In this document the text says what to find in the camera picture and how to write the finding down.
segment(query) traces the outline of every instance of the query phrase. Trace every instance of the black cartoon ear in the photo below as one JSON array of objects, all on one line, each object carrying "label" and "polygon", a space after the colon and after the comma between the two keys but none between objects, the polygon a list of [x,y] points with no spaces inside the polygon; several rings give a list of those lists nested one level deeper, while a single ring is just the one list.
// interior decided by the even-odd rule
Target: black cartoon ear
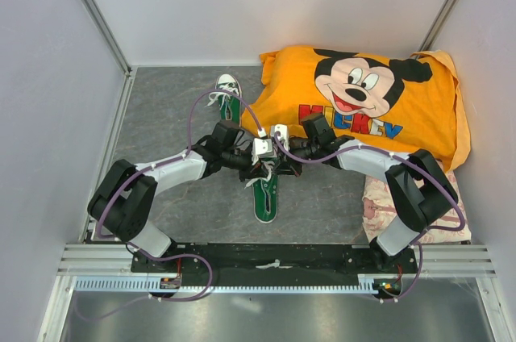
[{"label": "black cartoon ear", "polygon": [[432,70],[427,62],[422,64],[411,58],[408,60],[391,60],[389,67],[395,77],[407,81],[425,82],[432,77]]},{"label": "black cartoon ear", "polygon": [[314,49],[314,52],[320,56],[335,58],[336,60],[343,60],[344,58],[350,58],[357,54],[351,52],[336,52],[335,50],[328,49]]}]

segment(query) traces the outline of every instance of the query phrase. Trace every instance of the cartoon character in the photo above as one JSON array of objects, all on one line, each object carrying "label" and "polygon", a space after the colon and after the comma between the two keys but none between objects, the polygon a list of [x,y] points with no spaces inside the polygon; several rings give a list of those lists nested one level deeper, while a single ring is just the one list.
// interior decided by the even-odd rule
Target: cartoon character
[{"label": "cartoon character", "polygon": [[341,115],[385,115],[405,89],[403,80],[425,82],[432,77],[428,63],[390,60],[389,65],[357,53],[314,49],[321,60],[315,69],[315,85]]}]

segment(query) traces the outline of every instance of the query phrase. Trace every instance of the cartoon mouth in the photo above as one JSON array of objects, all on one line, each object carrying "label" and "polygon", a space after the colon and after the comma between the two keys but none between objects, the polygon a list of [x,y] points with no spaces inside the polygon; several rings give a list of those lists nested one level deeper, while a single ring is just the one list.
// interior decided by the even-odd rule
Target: cartoon mouth
[{"label": "cartoon mouth", "polygon": [[356,106],[355,104],[350,104],[349,102],[345,102],[342,98],[333,93],[333,100],[335,101],[335,105],[342,112],[351,112],[356,110],[361,110],[362,106]]}]

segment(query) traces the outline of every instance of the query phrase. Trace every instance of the gray floor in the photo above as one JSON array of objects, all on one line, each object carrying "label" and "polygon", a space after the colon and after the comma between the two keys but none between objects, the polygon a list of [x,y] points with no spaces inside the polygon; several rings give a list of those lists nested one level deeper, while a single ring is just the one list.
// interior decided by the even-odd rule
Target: gray floor
[{"label": "gray floor", "polygon": [[[254,102],[263,86],[261,67],[138,69],[115,159],[155,161],[186,146],[186,120],[194,99],[222,73],[239,80]],[[200,101],[193,140],[211,133],[218,108]],[[278,215],[269,224],[253,214],[252,190],[238,173],[223,169],[156,197],[151,220],[177,241],[367,244],[362,228],[364,176],[325,165],[305,166],[300,178],[280,177]]]},{"label": "gray floor", "polygon": [[[74,295],[79,295],[81,313],[92,317],[142,296]],[[420,280],[399,303],[383,305],[345,294],[212,294],[185,303],[143,300],[96,323],[83,322],[70,311],[68,327],[73,342],[494,341],[474,279]]]}]

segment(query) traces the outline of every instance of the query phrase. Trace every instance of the mickey mouse towel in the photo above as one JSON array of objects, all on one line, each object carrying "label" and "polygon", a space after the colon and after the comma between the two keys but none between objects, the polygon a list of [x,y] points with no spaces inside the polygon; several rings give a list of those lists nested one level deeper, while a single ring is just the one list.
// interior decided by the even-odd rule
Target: mickey mouse towel
[{"label": "mickey mouse towel", "polygon": [[[266,131],[286,124],[306,136],[301,120],[323,113],[337,136],[397,152],[425,148],[445,171],[464,163],[468,123],[451,57],[420,52],[418,60],[294,46],[260,56],[265,88],[252,105]],[[242,126],[255,131],[245,111]]]}]

